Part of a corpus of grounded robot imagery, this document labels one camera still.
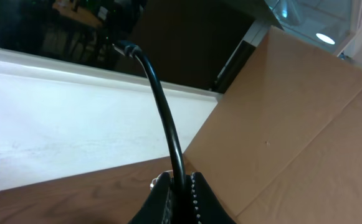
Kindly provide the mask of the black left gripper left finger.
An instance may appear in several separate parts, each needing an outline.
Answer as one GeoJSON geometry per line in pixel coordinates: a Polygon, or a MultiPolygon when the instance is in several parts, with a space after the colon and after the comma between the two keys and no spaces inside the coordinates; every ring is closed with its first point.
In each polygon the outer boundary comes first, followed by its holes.
{"type": "Polygon", "coordinates": [[[171,176],[162,173],[144,202],[141,209],[128,222],[129,224],[162,224],[168,218],[168,197],[170,192],[171,176]]]}

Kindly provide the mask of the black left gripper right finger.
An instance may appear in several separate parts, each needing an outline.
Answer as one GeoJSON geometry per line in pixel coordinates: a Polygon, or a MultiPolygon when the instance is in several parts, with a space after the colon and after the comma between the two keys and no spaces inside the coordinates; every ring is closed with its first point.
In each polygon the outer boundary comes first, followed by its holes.
{"type": "Polygon", "coordinates": [[[236,224],[218,201],[200,172],[187,176],[189,198],[185,208],[185,223],[236,224]]]}

